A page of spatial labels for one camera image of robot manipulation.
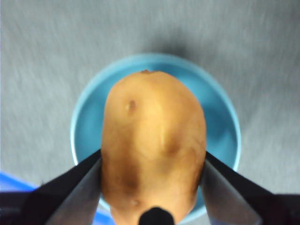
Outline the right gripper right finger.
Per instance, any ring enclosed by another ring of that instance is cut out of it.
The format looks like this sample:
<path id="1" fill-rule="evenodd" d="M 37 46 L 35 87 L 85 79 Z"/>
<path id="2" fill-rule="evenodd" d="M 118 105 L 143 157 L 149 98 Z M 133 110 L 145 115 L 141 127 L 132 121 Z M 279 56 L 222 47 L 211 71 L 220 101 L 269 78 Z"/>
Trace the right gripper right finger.
<path id="1" fill-rule="evenodd" d="M 273 194 L 207 153 L 200 188 L 212 225 L 298 225 L 299 194 Z"/>

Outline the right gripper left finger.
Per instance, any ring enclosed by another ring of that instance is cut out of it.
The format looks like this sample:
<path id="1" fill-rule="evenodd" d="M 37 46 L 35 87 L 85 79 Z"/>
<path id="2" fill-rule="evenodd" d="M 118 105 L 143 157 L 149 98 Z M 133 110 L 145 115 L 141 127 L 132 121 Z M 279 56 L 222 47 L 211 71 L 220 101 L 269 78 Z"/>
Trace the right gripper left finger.
<path id="1" fill-rule="evenodd" d="M 101 195 L 101 151 L 32 191 L 0 194 L 2 225 L 91 225 Z"/>

